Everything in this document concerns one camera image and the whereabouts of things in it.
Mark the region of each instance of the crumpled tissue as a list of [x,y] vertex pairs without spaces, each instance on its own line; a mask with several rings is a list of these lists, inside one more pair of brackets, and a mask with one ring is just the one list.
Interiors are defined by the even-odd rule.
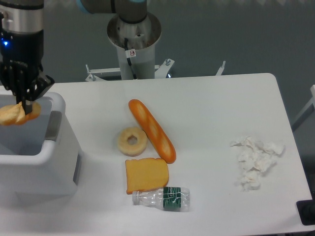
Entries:
[[238,142],[232,142],[231,147],[244,147],[238,156],[238,162],[242,168],[240,185],[243,191],[260,188],[260,175],[265,174],[277,162],[277,158],[284,151],[284,145],[275,143],[263,143],[251,136],[247,136]]

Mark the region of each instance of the white box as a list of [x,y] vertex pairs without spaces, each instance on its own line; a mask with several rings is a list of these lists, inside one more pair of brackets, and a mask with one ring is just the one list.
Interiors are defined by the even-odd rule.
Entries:
[[[17,193],[75,193],[81,148],[65,116],[65,101],[48,92],[37,100],[41,114],[24,125],[0,126],[0,184]],[[0,92],[0,107],[14,104]]]

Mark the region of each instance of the warning sticker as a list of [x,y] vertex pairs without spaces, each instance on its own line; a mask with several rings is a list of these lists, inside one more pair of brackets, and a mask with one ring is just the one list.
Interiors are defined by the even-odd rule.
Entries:
[[133,58],[136,56],[136,50],[135,49],[130,49],[126,51],[126,57],[127,58]]

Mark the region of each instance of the bottle cap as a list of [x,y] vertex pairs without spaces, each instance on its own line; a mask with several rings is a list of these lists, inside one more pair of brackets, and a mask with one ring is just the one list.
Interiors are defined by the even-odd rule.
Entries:
[[134,205],[139,205],[139,191],[133,191],[132,201]]

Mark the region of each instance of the plastic bottle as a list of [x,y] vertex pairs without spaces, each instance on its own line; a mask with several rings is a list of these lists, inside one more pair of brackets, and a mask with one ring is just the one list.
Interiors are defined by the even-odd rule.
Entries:
[[184,212],[189,210],[190,192],[187,188],[179,187],[164,187],[151,192],[134,191],[132,201],[135,205]]

